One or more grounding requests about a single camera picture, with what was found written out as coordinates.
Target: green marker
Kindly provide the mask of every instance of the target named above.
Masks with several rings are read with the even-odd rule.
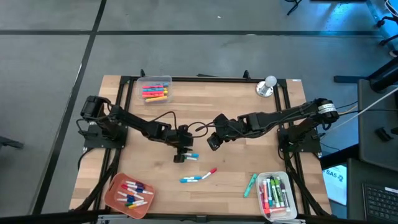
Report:
[[[280,201],[280,206],[284,207],[285,203],[284,203],[284,198],[282,197],[282,191],[280,189],[278,177],[276,177],[276,179],[275,179],[275,186],[276,186],[276,192],[278,194],[278,199]]]
[[[251,177],[251,180],[249,182],[248,187],[246,187],[246,190],[244,191],[243,197],[248,197],[251,187],[253,186],[254,182],[256,181],[257,178],[257,174],[253,174],[253,176]]]
[[[277,208],[280,208],[279,198],[278,195],[276,194],[275,181],[273,177],[271,177],[271,188],[272,188],[272,194],[274,196],[275,206]]]

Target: white cable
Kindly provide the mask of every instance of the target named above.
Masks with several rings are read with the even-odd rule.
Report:
[[[384,6],[387,8],[387,10],[388,10],[392,15],[398,17],[397,11],[396,11],[396,9],[395,9],[394,7],[392,7],[392,5],[391,5],[391,3],[390,3],[390,0],[385,1]]]
[[[363,109],[361,112],[359,112],[357,115],[353,116],[352,118],[350,118],[350,119],[346,120],[345,122],[343,122],[343,123],[337,125],[336,127],[332,128],[330,131],[328,131],[328,132],[325,134],[325,136],[326,136],[327,134],[329,134],[331,131],[336,130],[336,129],[339,128],[340,126],[342,126],[342,125],[348,123],[348,122],[351,121],[352,119],[354,119],[354,118],[356,118],[357,116],[361,115],[363,112],[365,112],[366,110],[368,110],[369,108],[371,108],[372,106],[374,106],[376,103],[382,101],[382,100],[383,100],[384,98],[386,98],[387,96],[393,94],[393,93],[394,93],[395,91],[397,91],[397,90],[398,90],[398,87],[395,88],[394,90],[392,90],[391,92],[389,92],[388,94],[386,94],[385,96],[383,96],[382,98],[376,100],[374,103],[372,103],[371,105],[369,105],[367,108],[365,108],[365,109]]]

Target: box of crayons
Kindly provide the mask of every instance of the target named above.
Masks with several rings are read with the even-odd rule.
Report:
[[[266,219],[275,222],[296,218],[292,188],[285,172],[259,174],[256,187],[260,210]]]
[[[168,103],[172,100],[172,77],[142,77],[137,80],[136,94],[145,104]]]

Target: clear plastic container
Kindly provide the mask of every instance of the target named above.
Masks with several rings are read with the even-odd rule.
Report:
[[[268,215],[266,215],[264,212],[263,204],[262,204],[263,201],[261,199],[262,194],[259,191],[259,186],[261,185],[261,187],[262,187],[262,181],[267,180],[267,178],[270,178],[271,176],[273,176],[274,178],[279,176],[280,181],[282,181],[283,184],[285,185],[286,196],[287,196],[287,200],[288,200],[289,208],[290,208],[290,210],[288,210],[288,212],[286,211],[286,209],[284,209],[282,211],[278,211],[278,212],[270,212],[270,214],[268,214]],[[294,204],[292,187],[290,186],[289,177],[285,172],[279,171],[279,172],[266,172],[266,173],[259,174],[259,176],[256,179],[256,187],[257,187],[257,197],[259,199],[260,211],[262,213],[262,216],[264,216],[266,219],[268,219],[269,221],[272,221],[272,222],[279,221],[279,220],[292,220],[292,219],[296,218],[297,209]]]
[[[135,88],[136,97],[145,104],[169,103],[173,98],[172,77],[168,75],[139,78]]]

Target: orange container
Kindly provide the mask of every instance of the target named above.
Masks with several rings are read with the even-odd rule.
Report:
[[[127,202],[119,202],[116,200],[117,198],[123,198],[122,195],[118,194],[118,191],[126,193],[126,194],[131,193],[130,191],[122,188],[122,184],[127,184],[126,181],[142,183],[141,181],[131,178],[131,177],[127,176],[126,174],[123,174],[123,173],[116,174],[114,176],[112,182],[110,183],[108,190],[105,193],[105,204],[119,212],[122,212],[122,213],[130,216],[130,217],[133,217],[136,219],[143,218],[145,216],[145,214],[148,212],[148,209],[152,203],[152,200],[155,197],[155,189],[151,185],[142,183],[142,184],[144,184],[146,191],[152,192],[154,194],[149,195],[149,194],[144,194],[144,193],[138,193],[140,196],[144,197],[144,200],[148,203],[146,205],[142,205],[142,206],[130,209],[125,206],[125,204]]]

